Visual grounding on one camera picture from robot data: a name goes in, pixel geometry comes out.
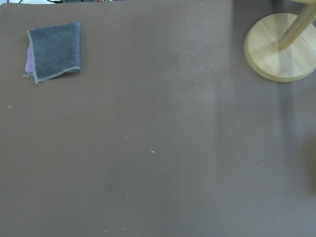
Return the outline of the grey folded cloth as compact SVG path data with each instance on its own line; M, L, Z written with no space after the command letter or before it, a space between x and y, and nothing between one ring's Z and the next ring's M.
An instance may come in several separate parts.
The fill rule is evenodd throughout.
M81 71L81 24L32 28L27 31L29 46L25 74L36 84L65 73Z

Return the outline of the wooden mug tree stand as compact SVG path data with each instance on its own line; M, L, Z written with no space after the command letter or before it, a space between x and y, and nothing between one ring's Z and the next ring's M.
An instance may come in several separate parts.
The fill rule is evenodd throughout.
M316 69L316 2L305 0L299 15L275 13L256 22L244 41L251 68L276 82L300 80Z

